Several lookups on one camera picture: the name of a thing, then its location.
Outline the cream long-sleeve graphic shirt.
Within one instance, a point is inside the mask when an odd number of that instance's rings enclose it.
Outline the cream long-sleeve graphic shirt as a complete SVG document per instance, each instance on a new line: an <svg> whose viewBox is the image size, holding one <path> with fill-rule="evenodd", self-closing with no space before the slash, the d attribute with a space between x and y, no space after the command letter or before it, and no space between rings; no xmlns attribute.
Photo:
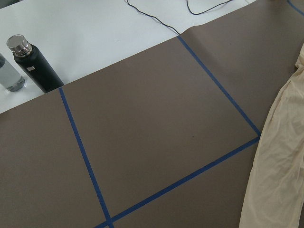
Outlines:
<svg viewBox="0 0 304 228"><path fill-rule="evenodd" d="M239 226L296 228L304 204L304 54L266 118Z"/></svg>

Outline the black steel-capped bottle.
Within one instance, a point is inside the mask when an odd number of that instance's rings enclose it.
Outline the black steel-capped bottle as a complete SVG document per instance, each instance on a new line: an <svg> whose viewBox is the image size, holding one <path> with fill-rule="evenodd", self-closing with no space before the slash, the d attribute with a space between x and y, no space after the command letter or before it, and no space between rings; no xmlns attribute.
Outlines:
<svg viewBox="0 0 304 228"><path fill-rule="evenodd" d="M30 44L21 34L10 37L6 43L15 62L44 93L64 85L40 50Z"/></svg>

